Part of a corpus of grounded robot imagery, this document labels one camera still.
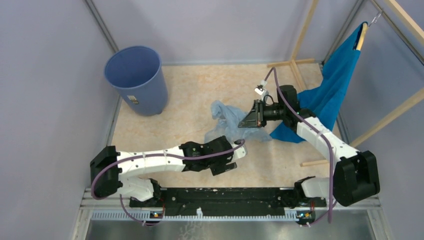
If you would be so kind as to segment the translucent blue trash bag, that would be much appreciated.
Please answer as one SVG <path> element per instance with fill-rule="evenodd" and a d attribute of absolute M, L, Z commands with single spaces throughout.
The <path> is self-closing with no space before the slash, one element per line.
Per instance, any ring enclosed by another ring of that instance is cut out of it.
<path fill-rule="evenodd" d="M 230 142 L 241 139 L 257 142 L 272 140 L 272 137 L 263 128 L 239 128 L 239 122 L 247 116 L 247 113 L 236 106 L 225 105 L 216 100 L 210 105 L 210 111 L 212 119 L 217 120 L 217 124 L 204 135 L 205 142 L 221 136 L 225 136 Z"/>

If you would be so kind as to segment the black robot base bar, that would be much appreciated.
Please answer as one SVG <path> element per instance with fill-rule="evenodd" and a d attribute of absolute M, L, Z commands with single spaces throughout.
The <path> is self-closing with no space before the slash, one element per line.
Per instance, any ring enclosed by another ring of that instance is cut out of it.
<path fill-rule="evenodd" d="M 198 209 L 206 217 L 283 216 L 286 208 L 326 207 L 325 199 L 307 198 L 294 188 L 232 187 L 160 189 L 154 197 L 139 201 L 131 198 L 131 208 L 160 208 L 165 216 L 194 216 Z"/>

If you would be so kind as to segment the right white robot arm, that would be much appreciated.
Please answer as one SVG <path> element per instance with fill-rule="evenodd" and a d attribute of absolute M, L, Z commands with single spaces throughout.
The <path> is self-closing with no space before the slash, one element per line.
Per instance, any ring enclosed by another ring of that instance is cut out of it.
<path fill-rule="evenodd" d="M 347 207 L 380 192 L 375 155 L 369 150 L 359 151 L 334 135 L 310 109 L 300 106 L 292 85 L 281 85 L 278 101 L 272 104 L 266 103 L 269 94 L 262 85 L 255 92 L 261 98 L 254 100 L 239 128 L 261 128 L 268 121 L 282 121 L 332 165 L 329 177 L 307 177 L 295 183 L 293 200 L 297 205 L 307 206 L 313 198 L 332 197 Z"/>

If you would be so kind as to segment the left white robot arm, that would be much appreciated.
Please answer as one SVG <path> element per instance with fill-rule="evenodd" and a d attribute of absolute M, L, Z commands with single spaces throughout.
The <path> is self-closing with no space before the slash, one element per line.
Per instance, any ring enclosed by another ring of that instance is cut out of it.
<path fill-rule="evenodd" d="M 96 200 L 119 194 L 154 207 L 160 202 L 160 185 L 141 175 L 210 170 L 216 176 L 237 168 L 236 161 L 247 154 L 244 139 L 230 142 L 225 136 L 154 151 L 118 151 L 114 145 L 106 146 L 90 161 L 90 194 Z"/>

